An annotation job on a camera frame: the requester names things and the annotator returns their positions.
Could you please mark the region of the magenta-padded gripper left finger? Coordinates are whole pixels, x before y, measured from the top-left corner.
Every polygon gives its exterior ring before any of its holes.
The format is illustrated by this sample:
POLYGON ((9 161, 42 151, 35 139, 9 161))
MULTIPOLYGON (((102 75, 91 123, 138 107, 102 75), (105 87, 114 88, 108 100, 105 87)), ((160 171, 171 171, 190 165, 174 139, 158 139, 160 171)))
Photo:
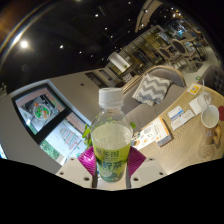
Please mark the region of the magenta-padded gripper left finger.
POLYGON ((93 147, 77 158, 69 158, 56 175, 84 188, 96 188, 98 174, 93 147))

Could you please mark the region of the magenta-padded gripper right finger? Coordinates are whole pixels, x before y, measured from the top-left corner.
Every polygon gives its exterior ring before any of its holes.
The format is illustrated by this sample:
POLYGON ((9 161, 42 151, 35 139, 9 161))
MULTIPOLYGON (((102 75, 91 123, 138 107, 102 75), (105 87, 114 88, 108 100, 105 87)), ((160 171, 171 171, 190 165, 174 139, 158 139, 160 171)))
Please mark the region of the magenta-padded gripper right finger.
POLYGON ((130 147, 126 168, 126 188, 134 189, 148 185, 167 175, 155 158, 146 157, 130 147))

